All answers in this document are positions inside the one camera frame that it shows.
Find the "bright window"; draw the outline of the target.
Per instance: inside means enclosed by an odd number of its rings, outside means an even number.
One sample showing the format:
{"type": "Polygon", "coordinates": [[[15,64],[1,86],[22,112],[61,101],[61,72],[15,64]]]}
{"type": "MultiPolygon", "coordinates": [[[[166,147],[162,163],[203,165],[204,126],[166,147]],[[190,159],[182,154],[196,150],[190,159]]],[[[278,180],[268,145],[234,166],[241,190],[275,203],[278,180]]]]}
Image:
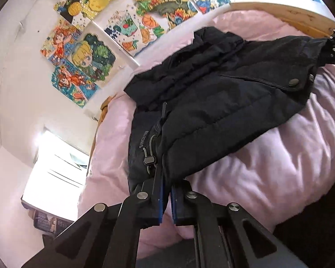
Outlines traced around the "bright window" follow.
{"type": "Polygon", "coordinates": [[[21,196],[22,205],[76,221],[88,163],[87,154],[45,128],[38,136],[36,161],[21,196]]]}

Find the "dinosaur orange landscape drawing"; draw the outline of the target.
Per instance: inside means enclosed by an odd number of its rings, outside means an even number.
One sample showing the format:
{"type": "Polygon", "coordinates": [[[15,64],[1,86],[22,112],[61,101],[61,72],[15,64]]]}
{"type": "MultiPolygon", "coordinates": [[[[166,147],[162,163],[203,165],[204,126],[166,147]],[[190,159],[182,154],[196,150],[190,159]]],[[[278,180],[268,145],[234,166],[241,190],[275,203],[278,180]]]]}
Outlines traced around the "dinosaur orange landscape drawing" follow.
{"type": "Polygon", "coordinates": [[[190,0],[134,0],[138,14],[156,13],[167,19],[169,29],[194,17],[198,10],[190,0]]]}

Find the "sunflower black yellow drawing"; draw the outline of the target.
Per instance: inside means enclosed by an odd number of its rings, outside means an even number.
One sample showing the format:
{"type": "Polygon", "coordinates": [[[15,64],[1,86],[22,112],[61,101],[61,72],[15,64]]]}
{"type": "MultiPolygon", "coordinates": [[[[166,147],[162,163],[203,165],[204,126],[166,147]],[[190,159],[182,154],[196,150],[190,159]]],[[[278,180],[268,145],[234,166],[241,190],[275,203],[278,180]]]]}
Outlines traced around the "sunflower black yellow drawing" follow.
{"type": "Polygon", "coordinates": [[[83,31],[107,6],[108,0],[60,0],[54,10],[65,20],[83,31]]]}

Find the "turtles cup drawing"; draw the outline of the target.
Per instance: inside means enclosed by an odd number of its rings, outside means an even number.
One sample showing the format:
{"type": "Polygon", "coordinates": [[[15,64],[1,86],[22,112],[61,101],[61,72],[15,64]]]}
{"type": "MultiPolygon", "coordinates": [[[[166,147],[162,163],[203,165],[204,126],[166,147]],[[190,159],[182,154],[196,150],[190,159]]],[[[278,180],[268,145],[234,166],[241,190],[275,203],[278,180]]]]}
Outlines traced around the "turtles cup drawing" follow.
{"type": "Polygon", "coordinates": [[[108,19],[105,32],[132,57],[169,31],[166,18],[141,14],[135,4],[120,7],[108,19]]]}

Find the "black puffer jacket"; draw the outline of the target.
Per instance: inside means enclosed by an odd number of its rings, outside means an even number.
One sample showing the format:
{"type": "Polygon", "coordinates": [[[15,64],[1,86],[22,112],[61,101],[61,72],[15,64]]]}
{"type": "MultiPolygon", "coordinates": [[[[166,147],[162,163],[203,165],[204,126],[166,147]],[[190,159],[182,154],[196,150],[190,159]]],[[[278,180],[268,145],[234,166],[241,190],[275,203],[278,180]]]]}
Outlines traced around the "black puffer jacket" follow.
{"type": "Polygon", "coordinates": [[[160,168],[190,176],[286,123],[309,99],[331,42],[307,36],[247,41],[214,27],[125,88],[135,102],[128,151],[133,191],[160,168]]]}

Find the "orange-haired girl blue drawing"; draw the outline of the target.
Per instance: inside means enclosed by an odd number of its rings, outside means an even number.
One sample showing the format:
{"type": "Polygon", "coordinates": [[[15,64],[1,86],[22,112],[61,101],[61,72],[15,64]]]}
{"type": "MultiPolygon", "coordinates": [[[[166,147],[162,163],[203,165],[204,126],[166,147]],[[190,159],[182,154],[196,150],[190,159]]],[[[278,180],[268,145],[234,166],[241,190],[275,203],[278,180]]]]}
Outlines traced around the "orange-haired girl blue drawing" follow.
{"type": "Polygon", "coordinates": [[[55,68],[51,83],[80,108],[83,108],[100,89],[84,72],[67,60],[55,68]]]}

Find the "orange-haired girl drawing top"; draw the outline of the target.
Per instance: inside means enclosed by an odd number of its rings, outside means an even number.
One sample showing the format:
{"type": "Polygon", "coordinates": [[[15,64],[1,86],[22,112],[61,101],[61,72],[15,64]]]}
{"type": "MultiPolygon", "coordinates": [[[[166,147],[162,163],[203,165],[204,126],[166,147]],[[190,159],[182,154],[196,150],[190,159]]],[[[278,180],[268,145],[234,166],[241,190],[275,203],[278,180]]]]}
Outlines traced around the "orange-haired girl drawing top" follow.
{"type": "Polygon", "coordinates": [[[46,37],[40,52],[53,65],[60,65],[76,45],[82,32],[65,18],[60,18],[46,37]]]}

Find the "blond boy drawing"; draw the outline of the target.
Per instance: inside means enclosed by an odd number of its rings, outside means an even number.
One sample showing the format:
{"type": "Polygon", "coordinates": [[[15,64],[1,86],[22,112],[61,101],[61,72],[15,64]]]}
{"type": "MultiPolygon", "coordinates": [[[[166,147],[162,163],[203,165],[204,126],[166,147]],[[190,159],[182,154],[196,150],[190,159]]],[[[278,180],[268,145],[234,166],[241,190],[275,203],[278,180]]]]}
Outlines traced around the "blond boy drawing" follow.
{"type": "Polygon", "coordinates": [[[86,33],[68,56],[69,61],[103,88],[118,72],[120,58],[94,33],[86,33]]]}

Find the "wooden bed frame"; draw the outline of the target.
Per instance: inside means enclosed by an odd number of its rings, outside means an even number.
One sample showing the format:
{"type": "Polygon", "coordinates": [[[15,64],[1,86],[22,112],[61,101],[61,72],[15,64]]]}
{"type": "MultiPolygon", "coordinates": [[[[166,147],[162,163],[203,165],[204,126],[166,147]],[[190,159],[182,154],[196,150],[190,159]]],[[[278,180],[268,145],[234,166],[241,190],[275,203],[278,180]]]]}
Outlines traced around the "wooden bed frame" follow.
{"type": "Polygon", "coordinates": [[[99,119],[106,104],[119,98],[133,75],[160,64],[169,55],[189,45],[194,31],[213,26],[221,31],[231,31],[247,40],[271,40],[287,35],[307,35],[324,38],[335,28],[335,21],[326,6],[312,2],[312,10],[266,2],[238,2],[198,15],[178,26],[154,42],[137,56],[136,67],[126,67],[107,84],[89,104],[85,114],[99,119]]]}

